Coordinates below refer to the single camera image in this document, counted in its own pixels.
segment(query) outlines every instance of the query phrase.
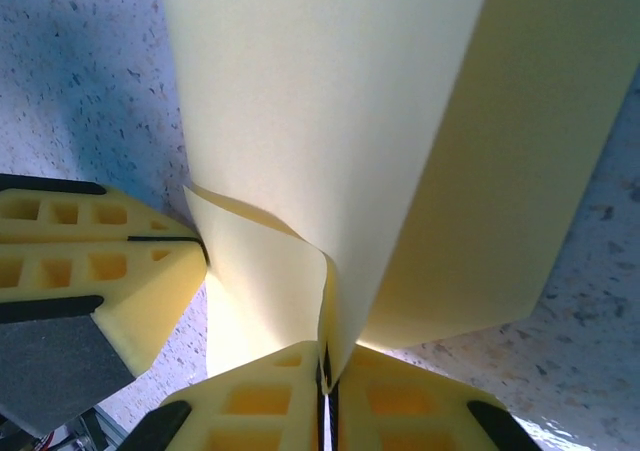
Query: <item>speckled gray surface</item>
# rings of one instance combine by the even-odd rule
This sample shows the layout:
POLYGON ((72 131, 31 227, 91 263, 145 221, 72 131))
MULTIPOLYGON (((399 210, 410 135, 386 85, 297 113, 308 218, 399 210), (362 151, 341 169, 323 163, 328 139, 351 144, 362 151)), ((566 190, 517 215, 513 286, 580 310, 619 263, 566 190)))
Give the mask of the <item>speckled gray surface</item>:
MULTIPOLYGON (((0 172, 112 184, 186 216, 161 0, 0 0, 0 19, 0 172)), ((533 315, 393 354, 495 393, 547 449, 639 449, 639 231, 640 75, 533 315)), ((104 403, 125 428, 205 377, 205 299, 104 403)))

